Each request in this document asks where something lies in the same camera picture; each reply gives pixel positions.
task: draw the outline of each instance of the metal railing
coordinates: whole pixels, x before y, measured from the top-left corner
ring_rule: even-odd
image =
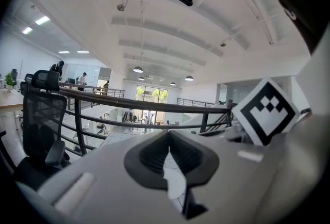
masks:
[[[65,135],[60,135],[62,139],[71,142],[80,148],[80,152],[72,150],[68,147],[65,149],[69,152],[72,152],[78,156],[83,156],[87,154],[87,150],[93,150],[95,147],[85,144],[84,136],[87,135],[92,138],[97,138],[101,140],[105,140],[107,136],[98,135],[95,133],[87,132],[83,130],[81,119],[86,119],[90,121],[94,121],[97,123],[115,125],[115,126],[122,126],[122,127],[136,127],[136,128],[143,128],[143,129],[161,129],[161,130],[168,130],[168,129],[193,129],[193,128],[201,128],[200,133],[206,131],[206,127],[209,126],[217,126],[227,124],[227,122],[218,122],[213,124],[207,124],[208,115],[209,114],[226,114],[229,112],[229,109],[225,108],[210,108],[210,107],[195,107],[195,106],[179,106],[173,104],[162,104],[162,103],[153,103],[153,102],[145,102],[145,101],[135,101],[117,97],[110,97],[108,95],[103,94],[96,94],[96,93],[87,93],[78,90],[73,90],[65,87],[60,87],[59,91],[52,91],[52,93],[57,93],[63,95],[67,98],[74,99],[74,111],[65,110],[65,113],[69,115],[73,115],[75,117],[75,127],[72,127],[68,124],[62,123],[62,126],[66,129],[76,132],[77,140],[69,138]],[[124,123],[124,122],[117,122],[111,120],[105,120],[95,117],[90,117],[81,114],[81,102],[86,101],[92,104],[101,104],[101,105],[108,105],[108,106],[115,106],[121,108],[131,108],[131,109],[148,109],[148,110],[155,110],[155,111],[163,111],[163,112],[170,112],[170,113],[200,113],[203,114],[203,120],[200,125],[147,125],[147,124],[136,124],[136,123]]]
[[[183,99],[183,98],[177,98],[176,104],[180,106],[197,106],[197,107],[213,107],[215,105],[212,103]]]
[[[84,85],[77,85],[77,84],[70,84],[70,83],[59,83],[60,87],[69,87],[69,89],[76,88],[83,88],[86,93],[93,93],[93,94],[102,94],[107,95],[109,97],[114,98],[124,98],[125,90],[121,89],[112,89],[112,88],[103,88],[103,87],[95,87],[95,86],[84,86]],[[74,105],[74,99],[66,97],[68,101],[68,110],[71,110],[71,106]]]

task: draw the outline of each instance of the potted plant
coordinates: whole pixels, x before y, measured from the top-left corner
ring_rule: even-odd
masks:
[[[14,79],[11,76],[11,73],[6,75],[6,85],[7,85],[7,91],[10,92],[12,90],[12,86],[14,84]]]

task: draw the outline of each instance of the white desk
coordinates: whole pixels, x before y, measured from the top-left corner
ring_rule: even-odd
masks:
[[[0,114],[22,110],[23,98],[16,90],[0,89]]]

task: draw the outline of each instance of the chair headrest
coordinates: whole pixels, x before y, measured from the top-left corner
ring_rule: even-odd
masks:
[[[58,72],[39,70],[33,75],[31,85],[40,89],[59,91],[58,77]]]
[[[33,74],[27,73],[26,76],[24,77],[24,81],[26,81],[27,78],[32,78]]]

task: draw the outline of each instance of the green foliage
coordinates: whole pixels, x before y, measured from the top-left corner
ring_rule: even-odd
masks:
[[[14,84],[14,79],[11,76],[11,73],[6,75],[6,84],[7,86],[12,86]]]
[[[161,94],[160,94],[160,99],[162,99],[163,101],[166,100],[167,97],[167,90],[164,90]]]
[[[152,97],[153,97],[153,98],[157,98],[158,96],[159,96],[159,89],[155,89],[155,90],[153,91]]]
[[[138,90],[137,90],[138,94],[144,94],[144,90],[138,86]]]

